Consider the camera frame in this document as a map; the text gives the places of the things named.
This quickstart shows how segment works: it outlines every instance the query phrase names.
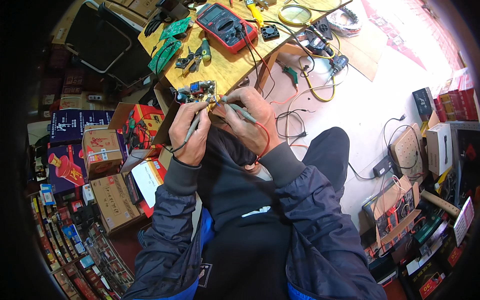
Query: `circuit board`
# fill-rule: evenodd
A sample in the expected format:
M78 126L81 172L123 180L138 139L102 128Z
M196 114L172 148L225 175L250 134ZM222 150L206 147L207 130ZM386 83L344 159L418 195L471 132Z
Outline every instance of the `circuit board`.
M218 101L220 101L216 94L215 80L197 81L190 85L179 87L175 97L175 101L179 103L209 101L209 110L219 106Z
M152 60L148 64L148 67L155 73L158 74L170 60L170 58L177 52L181 47L181 41L175 39L174 37L169 37L162 45L162 47L155 53Z
M181 19L179 21L173 22L172 24L168 25L167 27L163 28L162 34L160 35L159 41L165 38L169 38L171 36L177 35L179 33L185 32L188 27L188 23L190 22L191 17Z

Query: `capacitor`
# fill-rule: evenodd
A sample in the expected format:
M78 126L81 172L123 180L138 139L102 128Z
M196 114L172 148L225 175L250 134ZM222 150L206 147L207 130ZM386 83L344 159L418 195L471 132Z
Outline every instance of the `capacitor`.
M188 96L185 94L178 93L177 95L177 101L182 102L182 103L187 103L189 100Z

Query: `multimeter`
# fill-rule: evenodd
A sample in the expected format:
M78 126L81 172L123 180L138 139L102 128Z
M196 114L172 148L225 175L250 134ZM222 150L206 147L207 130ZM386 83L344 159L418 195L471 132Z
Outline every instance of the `multimeter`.
M246 34L250 40L258 36L255 27L220 3L214 3L209 6L197 17L195 23L213 35L232 54L236 54L246 46L245 40L235 28L240 27L243 34L245 34L243 24L246 24Z

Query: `wooden table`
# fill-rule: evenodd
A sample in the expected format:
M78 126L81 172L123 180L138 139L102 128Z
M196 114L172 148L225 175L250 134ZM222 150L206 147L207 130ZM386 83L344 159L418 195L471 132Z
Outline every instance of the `wooden table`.
M328 10L336 7L339 4L340 0L297 0L299 4L305 5L307 7L316 8L319 10ZM351 0L341 0L343 1L342 5L345 5ZM228 0L217 0L217 2L224 4L227 7L230 7ZM278 19L278 10L283 6L283 0L278 0L277 4L270 6L268 10L264 10L261 14L264 21L277 21ZM238 16L244 19L252 19L252 13L245 6L243 1L233 0L233 8L230 8ZM318 19L326 15L325 12L316 12L312 11L313 21L316 22ZM192 19L196 18L196 14L191 11L190 17ZM143 32L138 36L138 40L145 48L147 53L151 53L153 47L158 43L158 39L162 33L164 24L161 24L160 27L153 32L149 37L145 37ZM253 40L255 48L260 53L260 55L265 59L269 67L271 68L275 62L276 55L278 50L290 40L290 33L280 25L277 25L280 37L270 41L264 41L261 33L259 31L259 36ZM290 29L295 32L301 32L305 27L290 27ZM178 52L180 57L186 57L188 54L187 46L190 46L190 49L195 52L197 48L200 47L202 38L205 37L203 29L201 29L197 24L194 24L192 28L187 31L188 36L183 39L183 49ZM247 47L244 47L237 54L229 53L217 40L212 37L208 37L208 42L210 44L210 49L212 51L212 59L210 61L202 61L200 69L198 72L189 73L184 77L181 73L181 69L175 69L175 64L170 63L165 67L165 77L170 81L173 87L183 87L184 85L190 85L190 83L203 80L216 80L218 94L228 94L231 92L234 87L236 87L251 71L254 69L254 63L252 56L248 51ZM163 41L157 45L157 49L160 49L163 45ZM261 60L255 54L255 60L257 65L260 64ZM267 72L264 72L265 68L262 65L260 70L260 86L263 86L267 76Z

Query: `charger box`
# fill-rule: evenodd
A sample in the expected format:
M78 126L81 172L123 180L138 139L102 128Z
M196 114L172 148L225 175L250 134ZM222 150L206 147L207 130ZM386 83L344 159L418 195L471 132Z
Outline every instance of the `charger box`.
M450 124L438 123L426 131L428 170L442 175L452 165L452 134Z

